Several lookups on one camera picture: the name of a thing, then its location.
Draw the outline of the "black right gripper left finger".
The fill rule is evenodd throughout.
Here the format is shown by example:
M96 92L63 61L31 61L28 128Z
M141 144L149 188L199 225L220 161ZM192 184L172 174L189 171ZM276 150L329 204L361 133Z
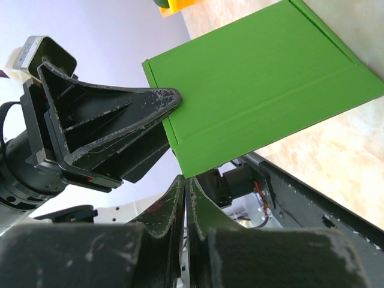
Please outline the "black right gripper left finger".
M175 287L185 178L126 224L24 224L1 238L2 287Z

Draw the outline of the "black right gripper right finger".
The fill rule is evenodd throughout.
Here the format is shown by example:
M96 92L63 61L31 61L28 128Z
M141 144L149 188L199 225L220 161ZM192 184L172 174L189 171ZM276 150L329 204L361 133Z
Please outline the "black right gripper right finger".
M245 228L196 178L185 183L191 287L369 287L351 243L331 229Z

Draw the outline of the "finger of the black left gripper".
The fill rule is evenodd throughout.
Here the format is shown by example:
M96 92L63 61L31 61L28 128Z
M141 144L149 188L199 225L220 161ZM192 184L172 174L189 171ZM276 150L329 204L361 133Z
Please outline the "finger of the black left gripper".
M181 103L174 88L122 88L74 80L45 62L37 69L49 103L58 162L93 170L122 152Z
M162 123L156 125L133 144L100 164L95 172L121 178L130 183L141 180L170 148Z

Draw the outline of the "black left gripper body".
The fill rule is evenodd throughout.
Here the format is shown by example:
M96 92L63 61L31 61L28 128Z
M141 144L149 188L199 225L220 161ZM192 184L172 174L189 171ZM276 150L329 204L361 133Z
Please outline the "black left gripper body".
M22 88L23 95L20 102L31 148L31 156L27 158L27 163L44 172L57 174L67 185L101 192L110 192L122 185L121 179L101 176L78 168L63 167L59 164L55 154L55 149L58 147L57 138L49 134L50 121L46 121L44 117L49 109L44 89L33 80L27 80Z

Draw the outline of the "green paper box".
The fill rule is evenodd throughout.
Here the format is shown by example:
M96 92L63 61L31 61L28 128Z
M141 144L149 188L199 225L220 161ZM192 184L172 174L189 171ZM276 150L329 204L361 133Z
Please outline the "green paper box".
M143 64L181 105L163 122L194 177L383 95L383 82L303 1L279 1Z

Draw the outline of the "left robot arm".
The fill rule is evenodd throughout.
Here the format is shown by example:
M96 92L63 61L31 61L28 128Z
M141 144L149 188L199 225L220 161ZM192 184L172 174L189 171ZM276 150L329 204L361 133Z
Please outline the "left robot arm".
M168 150L163 127L182 103L174 88L73 79L49 62L19 100L26 130L1 141L1 232L69 185L109 193L135 183Z

